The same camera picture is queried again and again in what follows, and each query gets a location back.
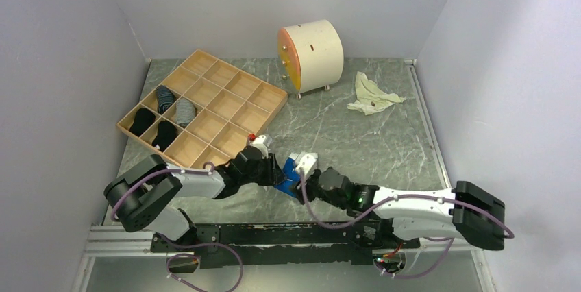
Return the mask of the blue underwear white trim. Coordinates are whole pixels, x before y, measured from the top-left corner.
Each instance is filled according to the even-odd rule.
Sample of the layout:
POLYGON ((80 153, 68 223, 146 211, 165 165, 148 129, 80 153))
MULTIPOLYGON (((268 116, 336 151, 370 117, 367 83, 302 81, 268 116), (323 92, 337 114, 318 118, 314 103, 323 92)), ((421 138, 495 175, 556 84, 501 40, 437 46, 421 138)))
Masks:
POLYGON ((295 171, 295 158, 288 157, 282 167, 284 179, 274 186, 278 191, 297 199, 297 185, 300 183, 300 175, 295 171))

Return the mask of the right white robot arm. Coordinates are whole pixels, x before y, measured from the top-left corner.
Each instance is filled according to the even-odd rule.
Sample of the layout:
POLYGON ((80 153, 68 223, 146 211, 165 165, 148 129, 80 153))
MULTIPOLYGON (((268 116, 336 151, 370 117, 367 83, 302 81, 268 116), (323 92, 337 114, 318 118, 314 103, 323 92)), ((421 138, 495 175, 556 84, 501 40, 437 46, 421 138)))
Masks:
POLYGON ((295 168, 298 199, 313 215, 319 199, 352 218, 345 226, 367 218, 387 220, 376 230, 378 242, 393 247, 412 239, 464 239, 482 250, 501 251, 515 237, 505 224, 505 203, 468 181, 435 191, 405 191, 359 184, 332 167, 307 172, 295 168))

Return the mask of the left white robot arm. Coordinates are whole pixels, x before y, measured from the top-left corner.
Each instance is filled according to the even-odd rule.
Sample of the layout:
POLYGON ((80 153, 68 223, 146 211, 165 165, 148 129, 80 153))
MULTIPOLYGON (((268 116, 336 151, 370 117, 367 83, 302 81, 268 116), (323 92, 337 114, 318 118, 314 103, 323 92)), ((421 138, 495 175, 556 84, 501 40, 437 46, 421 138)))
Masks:
POLYGON ((184 211, 171 207, 175 198, 225 199, 246 184, 275 187, 286 180, 273 154, 246 146, 226 163, 205 162, 200 169, 179 167, 150 155, 109 183, 103 195, 112 207, 112 219, 126 232, 151 230, 168 238, 177 250, 186 251, 195 244, 195 226, 184 211))

